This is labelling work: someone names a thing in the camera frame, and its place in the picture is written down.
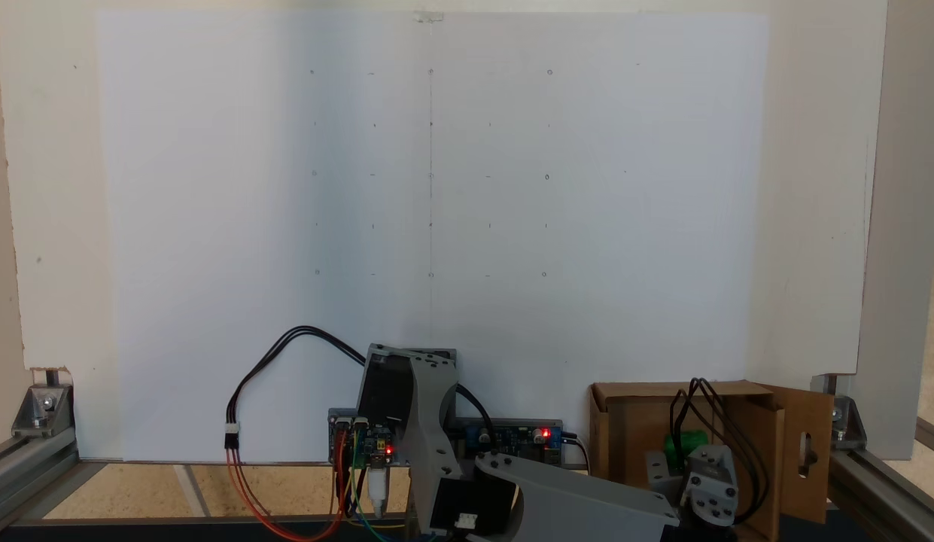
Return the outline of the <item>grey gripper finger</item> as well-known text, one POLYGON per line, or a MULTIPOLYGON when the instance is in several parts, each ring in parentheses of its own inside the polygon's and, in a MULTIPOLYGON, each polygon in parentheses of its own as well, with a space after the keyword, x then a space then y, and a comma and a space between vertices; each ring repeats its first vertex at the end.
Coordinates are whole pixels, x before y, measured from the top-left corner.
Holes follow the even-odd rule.
POLYGON ((681 508, 712 527, 732 527, 738 510, 738 481, 726 445, 698 446, 686 459, 681 508))
POLYGON ((650 450, 646 452, 646 481, 652 492, 677 494, 683 481, 683 472, 670 469, 662 450, 650 450))

